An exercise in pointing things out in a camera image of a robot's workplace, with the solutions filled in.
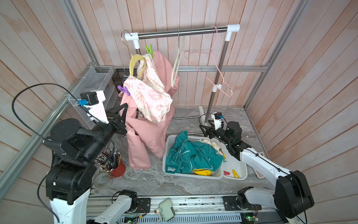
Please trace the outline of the pink jacket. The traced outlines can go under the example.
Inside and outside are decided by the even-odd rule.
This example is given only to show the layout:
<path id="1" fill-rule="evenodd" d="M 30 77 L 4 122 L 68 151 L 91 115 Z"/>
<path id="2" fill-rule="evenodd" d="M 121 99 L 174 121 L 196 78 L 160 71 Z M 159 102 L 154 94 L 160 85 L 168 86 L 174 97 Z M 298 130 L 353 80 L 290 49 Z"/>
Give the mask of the pink jacket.
<path id="1" fill-rule="evenodd" d="M 178 90 L 179 78 L 176 78 L 175 86 L 171 87 L 173 66 L 158 51 L 153 52 L 153 60 L 159 78 L 172 98 Z M 175 112 L 173 99 L 165 120 L 154 123 L 143 117 L 131 96 L 123 93 L 120 96 L 121 103 L 128 104 L 125 124 L 130 166 L 135 170 L 148 170 L 151 167 L 148 152 L 151 151 L 158 158 L 162 158 L 165 153 L 165 136 Z"/>

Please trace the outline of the green sweatshirt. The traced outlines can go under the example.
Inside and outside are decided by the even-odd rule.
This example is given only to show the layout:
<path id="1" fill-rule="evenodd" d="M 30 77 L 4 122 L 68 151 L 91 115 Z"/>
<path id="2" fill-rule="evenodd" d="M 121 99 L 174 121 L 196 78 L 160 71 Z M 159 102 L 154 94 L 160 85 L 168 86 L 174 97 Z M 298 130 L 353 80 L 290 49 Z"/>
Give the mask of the green sweatshirt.
<path id="1" fill-rule="evenodd" d="M 223 160 L 213 147 L 201 142 L 191 143 L 187 131 L 182 131 L 177 135 L 166 164 L 171 172 L 191 173 L 194 169 L 215 171 Z"/>

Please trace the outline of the floral pink white garment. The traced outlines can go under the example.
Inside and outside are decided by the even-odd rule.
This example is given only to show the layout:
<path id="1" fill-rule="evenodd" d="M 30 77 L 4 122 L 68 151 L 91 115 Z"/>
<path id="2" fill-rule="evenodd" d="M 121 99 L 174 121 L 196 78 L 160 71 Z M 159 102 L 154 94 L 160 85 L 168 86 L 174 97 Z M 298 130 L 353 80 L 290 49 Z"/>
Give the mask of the floral pink white garment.
<path id="1" fill-rule="evenodd" d="M 145 54 L 139 62 L 139 78 L 129 76 L 124 82 L 138 110 L 150 122 L 162 122 L 170 111 L 171 96 L 159 78 L 151 54 Z"/>

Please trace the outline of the yellow jacket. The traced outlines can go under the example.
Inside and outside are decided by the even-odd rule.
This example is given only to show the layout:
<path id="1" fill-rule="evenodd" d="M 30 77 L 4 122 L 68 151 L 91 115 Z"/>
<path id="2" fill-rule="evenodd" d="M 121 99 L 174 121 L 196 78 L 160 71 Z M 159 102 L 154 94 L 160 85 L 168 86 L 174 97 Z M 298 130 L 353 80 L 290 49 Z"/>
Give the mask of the yellow jacket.
<path id="1" fill-rule="evenodd" d="M 193 172 L 201 176 L 211 176 L 211 174 L 213 173 L 211 170 L 208 169 L 194 169 Z"/>

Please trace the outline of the yellow-green plastic hanger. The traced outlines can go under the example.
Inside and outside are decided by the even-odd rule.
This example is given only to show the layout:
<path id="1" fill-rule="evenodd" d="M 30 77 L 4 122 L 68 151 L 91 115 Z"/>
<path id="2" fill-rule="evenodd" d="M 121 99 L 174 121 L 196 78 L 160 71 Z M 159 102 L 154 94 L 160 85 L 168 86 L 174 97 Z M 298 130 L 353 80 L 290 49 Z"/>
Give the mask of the yellow-green plastic hanger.
<path id="1" fill-rule="evenodd" d="M 126 29 L 121 31 L 121 40 L 123 42 L 123 44 L 127 47 L 128 52 L 131 56 L 131 60 L 129 63 L 129 72 L 130 72 L 130 76 L 134 76 L 134 70 L 135 70 L 135 66 L 138 63 L 139 65 L 141 65 L 141 62 L 143 63 L 141 65 L 140 68 L 136 68 L 137 73 L 137 79 L 141 79 L 144 73 L 144 70 L 146 69 L 146 58 L 141 55 L 140 52 L 140 44 L 139 44 L 139 36 L 138 33 L 130 33 L 129 31 L 127 31 Z M 134 44 L 134 48 L 136 50 L 136 54 L 132 54 L 127 41 L 132 41 Z"/>

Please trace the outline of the pink wire hanger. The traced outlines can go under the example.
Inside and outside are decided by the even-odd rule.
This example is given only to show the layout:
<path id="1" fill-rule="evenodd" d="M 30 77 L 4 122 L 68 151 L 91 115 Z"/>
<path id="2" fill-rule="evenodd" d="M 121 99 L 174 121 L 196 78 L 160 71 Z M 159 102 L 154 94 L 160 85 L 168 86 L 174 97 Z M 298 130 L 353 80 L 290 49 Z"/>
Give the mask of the pink wire hanger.
<path id="1" fill-rule="evenodd" d="M 222 27 L 211 26 L 211 28 L 207 29 L 210 33 L 213 34 L 212 41 L 210 43 L 210 48 L 208 51 L 185 51 L 184 57 L 188 60 L 191 66 L 200 73 L 204 74 L 201 69 L 201 63 L 194 63 L 191 61 L 193 55 L 199 54 L 201 58 L 206 59 L 208 61 L 208 65 L 212 66 L 214 71 L 216 72 L 215 80 L 211 80 L 208 77 L 206 78 L 213 85 L 212 94 L 215 96 L 217 91 L 220 91 L 227 97 L 232 97 L 233 91 L 227 82 L 224 80 L 224 75 L 222 74 L 223 62 L 226 56 L 228 44 L 231 39 L 231 35 L 233 33 L 237 33 L 240 30 L 239 24 L 226 25 Z M 215 46 L 217 38 L 221 39 L 219 33 L 225 33 L 225 38 L 223 41 L 222 51 L 219 53 L 218 49 Z"/>

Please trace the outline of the white hanger with metal hook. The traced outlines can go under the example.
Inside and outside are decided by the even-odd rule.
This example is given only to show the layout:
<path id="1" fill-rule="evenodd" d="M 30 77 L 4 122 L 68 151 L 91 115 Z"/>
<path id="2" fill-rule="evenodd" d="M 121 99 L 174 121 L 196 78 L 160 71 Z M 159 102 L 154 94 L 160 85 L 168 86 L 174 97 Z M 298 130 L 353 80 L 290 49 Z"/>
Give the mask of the white hanger with metal hook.
<path id="1" fill-rule="evenodd" d="M 174 61 L 172 75 L 171 75 L 171 87 L 175 86 L 176 78 L 179 71 L 179 65 L 181 63 L 182 55 L 184 52 L 185 38 L 180 36 L 180 30 L 178 30 L 178 52 Z"/>

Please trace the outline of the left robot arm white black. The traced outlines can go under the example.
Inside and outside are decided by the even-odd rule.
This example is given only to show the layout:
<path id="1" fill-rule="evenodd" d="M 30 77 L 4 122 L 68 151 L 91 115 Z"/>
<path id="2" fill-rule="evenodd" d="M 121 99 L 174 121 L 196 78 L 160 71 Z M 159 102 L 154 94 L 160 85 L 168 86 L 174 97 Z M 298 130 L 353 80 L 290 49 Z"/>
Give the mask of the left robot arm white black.
<path id="1" fill-rule="evenodd" d="M 87 202 L 92 178 L 97 170 L 95 160 L 114 134 L 125 134 L 125 103 L 105 112 L 108 124 L 85 129 L 74 118 L 53 126 L 44 145 L 53 151 L 52 167 L 44 178 L 46 196 L 56 224 L 114 224 L 126 212 L 137 209 L 137 193 L 122 190 L 115 202 L 95 219 L 87 219 Z"/>

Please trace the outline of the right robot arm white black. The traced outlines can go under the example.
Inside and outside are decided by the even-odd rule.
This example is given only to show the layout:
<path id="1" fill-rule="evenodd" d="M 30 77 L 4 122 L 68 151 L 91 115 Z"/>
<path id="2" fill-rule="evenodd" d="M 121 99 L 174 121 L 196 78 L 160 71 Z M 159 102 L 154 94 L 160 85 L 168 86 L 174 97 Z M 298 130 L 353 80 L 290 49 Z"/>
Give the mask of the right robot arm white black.
<path id="1" fill-rule="evenodd" d="M 261 190 L 249 186 L 239 190 L 236 199 L 238 209 L 250 210 L 258 205 L 266 206 L 277 210 L 285 224 L 306 224 L 307 217 L 300 218 L 300 214 L 305 214 L 306 210 L 314 206 L 314 199 L 305 175 L 298 170 L 283 168 L 261 156 L 241 139 L 242 129 L 238 122 L 230 121 L 226 127 L 215 127 L 212 120 L 209 124 L 199 125 L 204 136 L 216 138 L 225 144 L 232 157 L 261 173 L 275 188 Z"/>

